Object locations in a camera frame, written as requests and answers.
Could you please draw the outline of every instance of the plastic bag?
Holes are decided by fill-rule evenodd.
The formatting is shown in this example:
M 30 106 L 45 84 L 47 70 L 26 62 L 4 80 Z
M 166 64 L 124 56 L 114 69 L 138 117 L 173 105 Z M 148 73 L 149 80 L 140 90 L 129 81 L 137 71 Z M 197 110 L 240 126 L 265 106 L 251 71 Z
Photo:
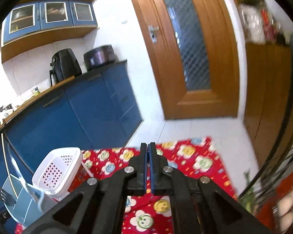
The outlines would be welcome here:
M 263 19 L 260 11 L 254 6 L 245 4 L 240 4 L 239 11 L 243 27 L 246 31 L 246 40 L 253 43 L 265 44 Z

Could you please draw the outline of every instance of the red floral mat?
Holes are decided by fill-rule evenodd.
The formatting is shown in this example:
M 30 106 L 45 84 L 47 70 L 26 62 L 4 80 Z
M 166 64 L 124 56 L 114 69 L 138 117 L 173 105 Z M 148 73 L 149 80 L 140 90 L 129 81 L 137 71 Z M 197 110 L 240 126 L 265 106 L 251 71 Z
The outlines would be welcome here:
M 167 158 L 170 166 L 178 168 L 186 176 L 208 176 L 230 196 L 236 197 L 235 189 L 210 137 L 158 144 L 156 149 L 157 154 Z M 126 167 L 129 159 L 138 155 L 139 151 L 140 147 L 87 150 L 83 151 L 83 162 L 94 177 L 103 179 Z M 78 187 L 85 179 L 87 174 L 80 169 L 69 190 Z M 122 233 L 173 233 L 169 196 L 151 194 L 149 175 L 146 191 L 147 194 L 142 197 L 128 196 Z M 15 233 L 21 233 L 21 227 Z

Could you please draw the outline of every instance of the white plastic basket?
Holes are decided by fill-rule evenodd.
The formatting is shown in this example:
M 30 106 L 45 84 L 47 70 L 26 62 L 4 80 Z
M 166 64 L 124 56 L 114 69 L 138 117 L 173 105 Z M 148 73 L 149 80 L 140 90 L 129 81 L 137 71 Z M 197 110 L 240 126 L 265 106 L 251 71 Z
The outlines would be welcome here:
M 80 148 L 54 149 L 41 162 L 32 178 L 34 186 L 62 200 L 82 163 Z

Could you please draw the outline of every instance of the blue upper cabinet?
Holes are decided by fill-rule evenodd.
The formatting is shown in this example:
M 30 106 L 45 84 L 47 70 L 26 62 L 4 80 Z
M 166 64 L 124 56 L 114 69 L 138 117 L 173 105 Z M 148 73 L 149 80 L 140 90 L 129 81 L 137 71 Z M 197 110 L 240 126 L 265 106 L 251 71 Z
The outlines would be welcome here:
M 3 42 L 6 43 L 40 29 L 39 3 L 22 4 L 15 7 L 7 16 Z
M 68 1 L 45 1 L 40 3 L 41 29 L 73 26 Z
M 69 1 L 74 26 L 97 25 L 92 2 Z

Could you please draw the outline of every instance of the wooden countertop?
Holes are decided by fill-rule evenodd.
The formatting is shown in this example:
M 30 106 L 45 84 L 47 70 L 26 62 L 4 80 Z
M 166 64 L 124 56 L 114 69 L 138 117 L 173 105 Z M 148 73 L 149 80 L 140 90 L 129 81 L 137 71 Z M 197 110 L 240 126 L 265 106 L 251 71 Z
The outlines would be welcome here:
M 49 89 L 43 91 L 42 93 L 40 93 L 37 96 L 33 96 L 31 97 L 29 100 L 25 101 L 18 109 L 16 109 L 11 115 L 9 115 L 8 117 L 6 117 L 3 121 L 3 124 L 0 125 L 0 129 L 9 121 L 11 120 L 15 115 L 17 115 L 18 113 L 20 113 L 23 109 L 25 109 L 27 106 L 31 105 L 32 103 L 34 103 L 35 101 L 37 101 L 38 99 L 40 99 L 41 97 L 43 97 L 44 95 L 48 94 L 49 92 L 59 88 L 60 86 L 62 86 L 63 84 L 66 84 L 72 80 L 75 79 L 75 76 L 71 76 L 70 78 L 67 78 L 59 83 L 57 83 L 56 85 L 50 87 Z

